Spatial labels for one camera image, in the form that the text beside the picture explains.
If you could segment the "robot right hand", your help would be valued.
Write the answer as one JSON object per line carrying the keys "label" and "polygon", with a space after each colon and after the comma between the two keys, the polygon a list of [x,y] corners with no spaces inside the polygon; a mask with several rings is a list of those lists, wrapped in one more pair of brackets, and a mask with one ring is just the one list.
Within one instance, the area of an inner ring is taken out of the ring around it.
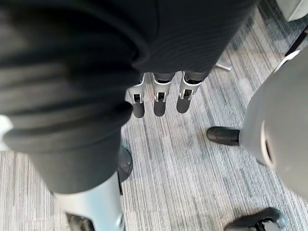
{"label": "robot right hand", "polygon": [[147,72],[202,82],[255,0],[3,0],[0,113],[69,223],[123,231],[126,91]]}

